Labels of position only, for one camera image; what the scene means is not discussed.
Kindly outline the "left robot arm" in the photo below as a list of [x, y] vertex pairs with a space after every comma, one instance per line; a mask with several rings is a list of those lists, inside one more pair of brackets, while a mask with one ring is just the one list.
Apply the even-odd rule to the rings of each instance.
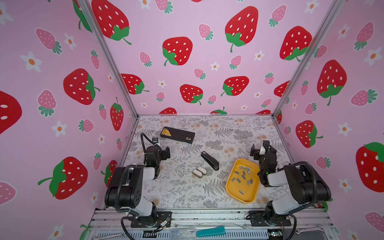
[[151, 140], [141, 134], [144, 163], [116, 168], [107, 192], [105, 205], [118, 213], [131, 214], [132, 225], [155, 226], [158, 222], [156, 204], [142, 197], [143, 182], [155, 180], [161, 171], [161, 162], [171, 157], [170, 149], [159, 145], [158, 138]]

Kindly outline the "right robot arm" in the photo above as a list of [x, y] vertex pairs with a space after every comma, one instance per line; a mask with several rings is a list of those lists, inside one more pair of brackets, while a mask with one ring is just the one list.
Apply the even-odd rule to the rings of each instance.
[[247, 220], [270, 226], [318, 203], [331, 199], [331, 190], [311, 164], [305, 161], [277, 168], [277, 150], [264, 140], [260, 149], [251, 147], [250, 156], [259, 161], [257, 175], [266, 188], [288, 186], [290, 192], [267, 203], [265, 210], [250, 211]]

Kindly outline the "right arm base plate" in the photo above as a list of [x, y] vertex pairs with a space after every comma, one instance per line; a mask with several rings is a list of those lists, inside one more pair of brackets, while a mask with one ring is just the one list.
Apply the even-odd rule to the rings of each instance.
[[289, 227], [292, 225], [288, 215], [275, 215], [265, 211], [249, 211], [246, 220], [252, 227]]

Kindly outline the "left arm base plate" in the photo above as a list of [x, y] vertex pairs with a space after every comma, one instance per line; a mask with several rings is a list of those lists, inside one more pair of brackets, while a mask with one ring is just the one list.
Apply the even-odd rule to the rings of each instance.
[[157, 228], [165, 221], [165, 226], [171, 226], [172, 212], [160, 211], [156, 215], [137, 217], [131, 221], [131, 228]]

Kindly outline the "black stapler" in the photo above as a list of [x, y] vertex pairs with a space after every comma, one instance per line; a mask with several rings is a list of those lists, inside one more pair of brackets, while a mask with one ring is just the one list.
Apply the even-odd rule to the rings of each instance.
[[213, 170], [218, 171], [220, 169], [219, 162], [207, 152], [203, 151], [201, 157], [213, 168]]

